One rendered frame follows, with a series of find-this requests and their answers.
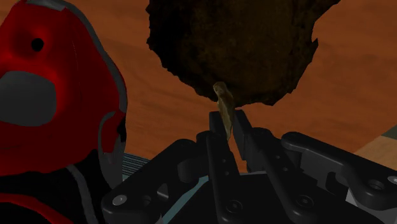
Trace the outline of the dark brown stemmed rough lump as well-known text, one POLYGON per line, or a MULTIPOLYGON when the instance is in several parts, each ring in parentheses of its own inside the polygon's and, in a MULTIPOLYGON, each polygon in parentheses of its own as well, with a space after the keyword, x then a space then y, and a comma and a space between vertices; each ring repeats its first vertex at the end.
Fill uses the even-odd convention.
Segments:
POLYGON ((147 44, 168 72, 218 105, 226 136, 234 111, 272 106, 312 62, 315 23, 340 0, 149 0, 147 44))

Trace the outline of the pale ribbed object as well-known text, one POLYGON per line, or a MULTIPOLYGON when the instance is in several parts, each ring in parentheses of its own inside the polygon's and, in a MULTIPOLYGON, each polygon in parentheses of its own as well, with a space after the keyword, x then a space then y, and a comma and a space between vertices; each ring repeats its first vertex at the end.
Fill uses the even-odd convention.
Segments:
POLYGON ((124 153, 122 162, 122 178, 126 180, 133 173, 141 169, 150 160, 130 153, 124 153))

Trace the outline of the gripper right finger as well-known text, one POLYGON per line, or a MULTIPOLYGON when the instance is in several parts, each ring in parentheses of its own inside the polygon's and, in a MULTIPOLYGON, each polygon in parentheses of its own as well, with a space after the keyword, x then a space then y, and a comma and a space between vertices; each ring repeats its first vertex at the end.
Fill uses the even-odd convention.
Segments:
POLYGON ((233 134, 250 171, 264 170, 294 224, 397 224, 397 171, 299 132, 280 139, 242 110, 233 134))

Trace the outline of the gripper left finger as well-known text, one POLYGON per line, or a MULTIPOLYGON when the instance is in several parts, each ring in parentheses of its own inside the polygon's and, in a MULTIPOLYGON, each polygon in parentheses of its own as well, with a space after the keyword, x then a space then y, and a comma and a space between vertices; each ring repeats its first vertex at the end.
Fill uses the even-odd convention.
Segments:
POLYGON ((209 114, 209 130, 196 141, 178 139, 104 196, 107 224, 158 224, 199 179, 212 184, 213 211, 222 223, 239 223, 237 193, 240 173, 228 147, 220 113, 209 114))

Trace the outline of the red and grey figure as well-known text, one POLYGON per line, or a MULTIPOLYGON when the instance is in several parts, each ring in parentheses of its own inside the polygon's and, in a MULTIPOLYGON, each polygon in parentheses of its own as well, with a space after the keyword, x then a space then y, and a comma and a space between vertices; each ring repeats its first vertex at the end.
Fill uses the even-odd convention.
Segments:
POLYGON ((18 0, 0 24, 0 224, 107 224, 127 91, 84 14, 18 0))

